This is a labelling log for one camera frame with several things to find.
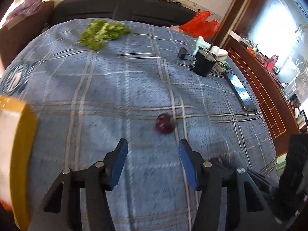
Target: green leafy vegetable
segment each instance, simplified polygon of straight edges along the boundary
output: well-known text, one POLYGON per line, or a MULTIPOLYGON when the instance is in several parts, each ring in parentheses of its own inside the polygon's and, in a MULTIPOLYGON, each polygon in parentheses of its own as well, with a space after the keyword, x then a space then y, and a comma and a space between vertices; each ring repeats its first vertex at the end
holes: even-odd
POLYGON ((119 21, 92 20, 85 32, 81 33, 77 43, 88 46, 92 50, 99 50, 105 40, 117 39, 122 34, 129 34, 131 30, 119 21))

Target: bed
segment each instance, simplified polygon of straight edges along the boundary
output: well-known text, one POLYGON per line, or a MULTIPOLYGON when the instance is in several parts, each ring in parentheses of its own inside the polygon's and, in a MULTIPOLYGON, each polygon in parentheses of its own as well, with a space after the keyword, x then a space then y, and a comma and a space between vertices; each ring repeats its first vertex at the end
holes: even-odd
MULTIPOLYGON (((220 157, 277 184, 268 127, 249 83, 229 57, 257 113, 241 108, 221 74, 198 76, 177 57, 181 46, 192 51, 193 38, 124 21, 131 34, 91 51, 76 44, 89 22, 71 20, 42 33, 0 80, 0 94, 26 100, 38 117, 28 168, 31 214, 63 168, 88 168, 120 138, 127 139, 129 152, 119 184, 107 193, 116 230, 191 229, 200 194, 183 176, 177 149, 182 138, 205 160, 220 157), (174 133, 155 130, 161 113, 176 120, 174 133)), ((81 198, 88 230, 84 192, 81 198)))

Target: purple cloth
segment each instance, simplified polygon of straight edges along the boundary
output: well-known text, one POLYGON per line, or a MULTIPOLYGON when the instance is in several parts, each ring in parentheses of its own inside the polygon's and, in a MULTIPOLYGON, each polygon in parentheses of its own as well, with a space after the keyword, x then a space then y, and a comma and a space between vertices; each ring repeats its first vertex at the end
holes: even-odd
POLYGON ((23 15, 25 17, 34 15, 40 10, 41 6, 42 0, 25 0, 21 5, 8 14, 5 22, 8 22, 18 15, 23 15))

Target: brown wooden dresser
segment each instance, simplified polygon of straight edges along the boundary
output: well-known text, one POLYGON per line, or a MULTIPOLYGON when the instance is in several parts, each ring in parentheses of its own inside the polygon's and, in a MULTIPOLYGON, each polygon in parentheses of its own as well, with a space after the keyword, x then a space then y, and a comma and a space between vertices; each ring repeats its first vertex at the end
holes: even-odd
POLYGON ((277 156, 288 151, 291 134, 299 134, 295 116, 279 85, 243 45, 229 36, 223 49, 249 82, 267 123, 277 156))

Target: yellow object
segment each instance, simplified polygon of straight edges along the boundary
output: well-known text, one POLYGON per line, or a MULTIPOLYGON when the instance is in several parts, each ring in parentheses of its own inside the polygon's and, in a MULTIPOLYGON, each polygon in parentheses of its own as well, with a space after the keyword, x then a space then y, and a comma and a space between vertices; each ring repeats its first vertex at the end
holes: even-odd
POLYGON ((13 210, 21 231, 27 231, 27 171, 37 119, 26 102, 0 95, 0 200, 13 210))

